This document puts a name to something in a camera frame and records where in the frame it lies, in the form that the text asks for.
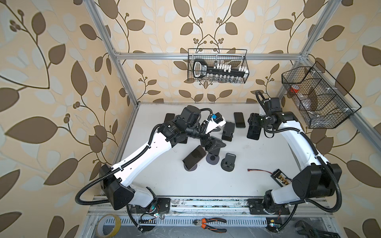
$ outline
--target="floral wallpaper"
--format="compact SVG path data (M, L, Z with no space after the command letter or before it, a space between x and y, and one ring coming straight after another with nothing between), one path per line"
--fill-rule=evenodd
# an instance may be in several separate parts
M381 133L381 1L343 0L316 42L310 58L320 62L362 105L358 111ZM286 97L284 110L302 118ZM379 198L381 156L346 120L335 129L306 128L319 151L343 170L339 184L343 205L334 213L348 238L381 237ZM334 205L334 196L327 198Z
M0 236L72 238L132 106L79 1L0 0ZM84 197L99 194L93 189Z
M381 1L343 1L309 56L354 96L358 113L381 134Z
M95 0L114 48L299 53L328 0Z
M250 75L243 83L217 83L187 78L184 61L122 61L138 101L257 103L255 91L276 96L281 87L280 75L291 68L290 61L248 61Z

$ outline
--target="wire mesh divider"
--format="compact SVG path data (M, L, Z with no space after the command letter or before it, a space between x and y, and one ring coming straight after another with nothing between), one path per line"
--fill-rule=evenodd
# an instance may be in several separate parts
M247 50L188 49L188 81L246 83L249 69Z
M323 73L335 80L334 86L324 79ZM282 84L310 129L336 128L361 108L359 102L319 62L312 67L301 66L284 72Z

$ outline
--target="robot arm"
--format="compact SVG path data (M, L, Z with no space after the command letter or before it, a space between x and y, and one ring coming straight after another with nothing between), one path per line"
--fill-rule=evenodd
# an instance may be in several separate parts
M201 111L208 110L210 115L201 125L199 124ZM111 205L118 210L127 204L139 205L143 208L151 207L156 202L156 196L150 188L141 188L132 183L134 178L147 167L154 159L164 152L170 150L177 143L183 141L187 136L198 138L206 151L225 147L226 144L220 139L211 137L209 132L218 126L226 123L220 113L213 114L210 109L198 109L194 106L187 106L181 115L171 121L160 125L157 132L153 132L151 143L149 141L142 145L138 150L132 153L119 163L110 167L104 165L101 167L99 176L105 176L107 173L118 170L114 176L101 181L103 192L107 196ZM145 148L148 148L140 157L131 162L136 156L141 154Z
M260 103L260 114L252 113L248 120L249 131L258 132L262 128L268 132L275 129L287 141L300 165L301 172L297 174L292 183L266 192L263 208L267 213L279 210L280 204L302 203L309 198L332 196L337 192L337 201L334 208L328 209L310 201L321 209L335 212L341 205L341 192L338 181L341 176L341 168L338 164L331 164L314 147L310 139L303 133L298 119L292 112L283 112L279 98L260 100L258 92L257 100Z

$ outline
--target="yellow tape roll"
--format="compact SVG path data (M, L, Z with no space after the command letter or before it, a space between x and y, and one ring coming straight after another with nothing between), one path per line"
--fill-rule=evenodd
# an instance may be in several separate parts
M109 234L105 235L103 233L103 226L106 223L106 221L108 219L110 219L110 218L114 218L115 219L115 227L114 227L114 229L112 229L112 231ZM121 225L122 225L122 222L121 222L120 218L117 215L107 214L107 215L103 216L99 220L98 224L96 225L96 228L95 228L96 229L96 235L98 237L100 237L100 238L113 237L113 236L115 236L119 232Z

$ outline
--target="pliers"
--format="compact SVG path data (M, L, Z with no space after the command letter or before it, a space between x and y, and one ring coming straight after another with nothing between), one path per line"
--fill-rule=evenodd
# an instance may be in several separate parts
M203 218L202 220L194 220L193 224L194 225L200 225L203 229L208 229L216 233L225 233L227 230L226 229L217 229L211 226L208 226L206 223L208 222L223 222L226 223L226 220L223 218L219 217L213 217L213 218Z

